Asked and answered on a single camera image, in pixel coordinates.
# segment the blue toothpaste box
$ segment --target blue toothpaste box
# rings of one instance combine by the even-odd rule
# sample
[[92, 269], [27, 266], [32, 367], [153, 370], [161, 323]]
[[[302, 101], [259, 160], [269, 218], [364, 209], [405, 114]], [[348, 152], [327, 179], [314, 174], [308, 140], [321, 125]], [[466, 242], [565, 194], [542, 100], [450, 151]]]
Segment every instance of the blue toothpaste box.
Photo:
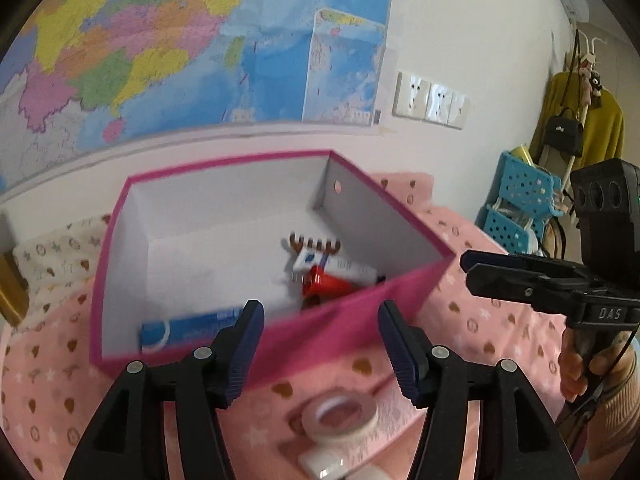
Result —
[[140, 327], [140, 349], [142, 353], [153, 354], [170, 346], [213, 340], [220, 330], [235, 325], [241, 313], [242, 307], [237, 307], [211, 314], [143, 323]]

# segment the map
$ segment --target map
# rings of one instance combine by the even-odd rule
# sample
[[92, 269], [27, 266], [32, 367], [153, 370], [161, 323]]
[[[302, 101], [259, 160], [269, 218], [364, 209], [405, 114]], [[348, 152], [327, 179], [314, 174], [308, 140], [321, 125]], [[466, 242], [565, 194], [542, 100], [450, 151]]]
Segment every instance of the map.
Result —
[[0, 63], [0, 192], [226, 123], [371, 124], [391, 0], [44, 0]]

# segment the pink box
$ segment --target pink box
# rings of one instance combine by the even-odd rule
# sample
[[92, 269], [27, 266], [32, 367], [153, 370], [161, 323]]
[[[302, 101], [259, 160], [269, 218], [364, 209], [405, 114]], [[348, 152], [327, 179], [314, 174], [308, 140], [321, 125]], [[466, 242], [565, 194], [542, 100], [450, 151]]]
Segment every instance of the pink box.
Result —
[[[340, 256], [385, 283], [300, 312], [289, 234], [342, 242]], [[276, 381], [380, 340], [378, 305], [411, 319], [454, 253], [337, 153], [265, 153], [127, 179], [104, 239], [90, 359], [112, 376], [132, 360], [173, 362], [206, 344], [140, 353], [142, 322], [257, 299], [266, 322], [248, 385]]]

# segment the pink bedsheet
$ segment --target pink bedsheet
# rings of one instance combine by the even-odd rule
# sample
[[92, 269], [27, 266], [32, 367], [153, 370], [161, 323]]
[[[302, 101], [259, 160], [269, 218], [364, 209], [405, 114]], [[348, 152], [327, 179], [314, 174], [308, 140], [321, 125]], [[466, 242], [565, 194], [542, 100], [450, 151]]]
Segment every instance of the pink bedsheet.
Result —
[[[494, 241], [453, 211], [429, 205], [430, 181], [379, 176], [387, 189], [457, 253], [468, 248], [503, 252]], [[91, 416], [111, 381], [88, 363], [88, 320], [92, 282], [44, 322], [12, 336], [2, 368], [2, 427], [36, 479], [61, 480]], [[553, 416], [562, 407], [557, 358], [563, 319], [530, 307], [473, 298], [457, 261], [414, 320], [431, 341], [467, 360], [494, 364], [512, 358], [525, 371]], [[305, 479], [294, 458], [309, 446], [296, 426], [306, 401], [333, 386], [369, 391], [391, 374], [382, 348], [362, 349], [303, 374], [245, 391], [220, 413], [225, 443], [239, 480]], [[172, 479], [182, 477], [175, 417], [166, 407], [166, 445]], [[395, 480], [409, 471], [420, 434], [414, 424], [373, 462]], [[471, 404], [462, 479], [472, 478], [478, 441], [478, 406]]]

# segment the finger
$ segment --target finger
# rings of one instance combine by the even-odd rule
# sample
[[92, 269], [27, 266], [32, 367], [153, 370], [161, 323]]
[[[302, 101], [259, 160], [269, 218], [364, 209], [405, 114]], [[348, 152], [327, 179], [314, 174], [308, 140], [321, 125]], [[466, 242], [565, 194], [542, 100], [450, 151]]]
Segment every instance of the finger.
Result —
[[583, 395], [587, 391], [587, 378], [581, 377], [577, 381], [562, 379], [560, 385], [571, 395]]
[[575, 399], [578, 398], [578, 396], [576, 394], [574, 394], [573, 392], [569, 391], [566, 388], [566, 386], [564, 386], [564, 384], [560, 384], [560, 393], [569, 402], [575, 402]]
[[582, 358], [572, 349], [560, 352], [558, 364], [560, 365], [560, 374], [562, 376], [567, 376], [577, 381], [582, 375]]
[[573, 349], [575, 351], [575, 333], [570, 328], [562, 332], [562, 350]]
[[[622, 342], [616, 343], [606, 350], [603, 350], [602, 352], [596, 354], [596, 356], [589, 363], [589, 370], [599, 376], [603, 376], [604, 374], [609, 372], [611, 365], [616, 361], [616, 359], [620, 355], [620, 352], [622, 352], [623, 348], [625, 347], [627, 337], [628, 335], [625, 336], [621, 334], [620, 340]], [[610, 371], [610, 373], [616, 374], [627, 370], [633, 364], [633, 358], [634, 349], [632, 348], [632, 346], [629, 346], [629, 348], [626, 349], [625, 354], [620, 358], [619, 362], [616, 364], [613, 370]]]

